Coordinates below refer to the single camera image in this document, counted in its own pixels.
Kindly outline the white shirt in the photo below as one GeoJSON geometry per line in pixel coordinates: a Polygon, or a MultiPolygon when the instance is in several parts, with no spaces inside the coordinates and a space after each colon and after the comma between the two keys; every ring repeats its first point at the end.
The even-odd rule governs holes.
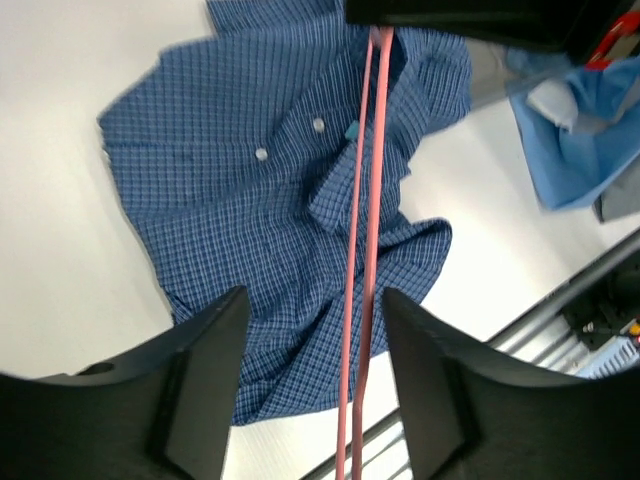
{"type": "Polygon", "coordinates": [[[571,132],[578,123],[578,104],[564,81],[549,79],[541,82],[527,94],[526,103],[561,129],[571,132]]]}

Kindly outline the pink wire hanger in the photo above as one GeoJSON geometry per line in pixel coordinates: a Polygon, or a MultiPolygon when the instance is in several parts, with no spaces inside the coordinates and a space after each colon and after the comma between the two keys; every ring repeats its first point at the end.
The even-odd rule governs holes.
{"type": "Polygon", "coordinates": [[[394,38],[391,27],[373,27],[369,31],[367,53],[358,120],[357,151],[351,208],[351,227],[346,268],[346,288],[342,327],[340,392],[337,424],[335,477],[345,477],[345,462],[351,459],[351,477],[362,477],[363,404],[368,380],[373,314],[377,275],[377,255],[384,165],[385,123],[387,110],[390,57],[394,38]],[[360,350],[354,394],[349,393],[351,372],[352,315],[356,250],[358,243],[359,202],[361,197],[361,171],[366,140],[366,122],[369,106],[373,50],[379,49],[377,91],[375,99],[369,200],[365,237],[365,269],[360,327],[360,350]]]}

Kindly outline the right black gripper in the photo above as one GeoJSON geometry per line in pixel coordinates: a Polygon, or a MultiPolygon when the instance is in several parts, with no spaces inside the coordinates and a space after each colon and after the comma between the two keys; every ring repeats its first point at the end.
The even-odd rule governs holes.
{"type": "Polygon", "coordinates": [[[352,0],[350,24],[414,27],[517,47],[565,53],[605,68],[639,54],[639,3],[624,0],[352,0]]]}

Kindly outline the light blue shirt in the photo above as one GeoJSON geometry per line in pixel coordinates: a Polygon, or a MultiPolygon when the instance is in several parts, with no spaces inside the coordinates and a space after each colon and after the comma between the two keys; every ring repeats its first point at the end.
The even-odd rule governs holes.
{"type": "Polygon", "coordinates": [[[575,67],[563,54],[509,48],[508,92],[531,180],[547,210],[586,207],[639,155],[639,59],[602,71],[575,67]],[[545,80],[564,81],[579,109],[574,129],[556,127],[526,103],[545,80]]]}

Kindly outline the grey shirt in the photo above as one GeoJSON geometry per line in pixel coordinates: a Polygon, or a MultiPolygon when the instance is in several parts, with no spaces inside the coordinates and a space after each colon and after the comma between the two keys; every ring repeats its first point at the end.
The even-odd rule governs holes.
{"type": "Polygon", "coordinates": [[[638,212],[638,171],[621,175],[594,203],[594,213],[600,223],[618,220],[638,212]]]}

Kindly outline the blue checked shirt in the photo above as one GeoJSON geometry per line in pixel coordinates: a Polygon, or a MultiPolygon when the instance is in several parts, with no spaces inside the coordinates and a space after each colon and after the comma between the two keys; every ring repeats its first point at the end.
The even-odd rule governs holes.
{"type": "Polygon", "coordinates": [[[369,31],[338,1],[211,1],[102,113],[123,208],[176,323],[235,285],[251,321],[233,421],[339,402],[349,234],[366,232],[369,31]]]}

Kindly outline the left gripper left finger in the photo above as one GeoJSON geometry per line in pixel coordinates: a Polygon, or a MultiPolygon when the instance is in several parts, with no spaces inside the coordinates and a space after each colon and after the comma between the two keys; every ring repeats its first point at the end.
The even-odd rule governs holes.
{"type": "Polygon", "coordinates": [[[75,374],[1,378],[5,479],[218,479],[250,303],[235,287],[75,374]]]}

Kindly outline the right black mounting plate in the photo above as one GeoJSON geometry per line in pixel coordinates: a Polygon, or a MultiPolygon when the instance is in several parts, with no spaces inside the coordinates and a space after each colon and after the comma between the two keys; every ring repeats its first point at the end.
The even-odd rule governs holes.
{"type": "Polygon", "coordinates": [[[578,339],[595,352],[611,338],[639,334],[639,264],[607,274],[561,310],[578,339]]]}

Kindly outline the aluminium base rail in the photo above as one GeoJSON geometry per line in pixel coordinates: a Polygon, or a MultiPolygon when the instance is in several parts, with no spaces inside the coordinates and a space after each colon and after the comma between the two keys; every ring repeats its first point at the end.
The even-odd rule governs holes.
{"type": "MultiPolygon", "coordinates": [[[[607,274],[622,266],[639,264],[639,236],[632,233],[573,278],[531,307],[522,316],[488,341],[491,348],[534,366],[576,376],[590,358],[617,337],[639,334],[629,329],[627,336],[611,338],[595,352],[590,352],[571,330],[561,310],[571,300],[587,291],[607,274]]],[[[395,411],[363,432],[362,477],[359,479],[417,479],[413,476],[405,441],[399,401],[395,411]]],[[[311,472],[314,479],[335,477],[332,456],[311,472]]],[[[351,459],[345,462],[345,477],[351,477],[351,459]]]]}

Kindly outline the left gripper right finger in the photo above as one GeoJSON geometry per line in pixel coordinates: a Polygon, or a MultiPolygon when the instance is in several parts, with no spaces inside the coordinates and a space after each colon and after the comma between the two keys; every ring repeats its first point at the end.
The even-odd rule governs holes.
{"type": "Polygon", "coordinates": [[[382,296],[417,479],[635,479],[639,372],[589,380],[499,352],[405,294],[382,296]]]}

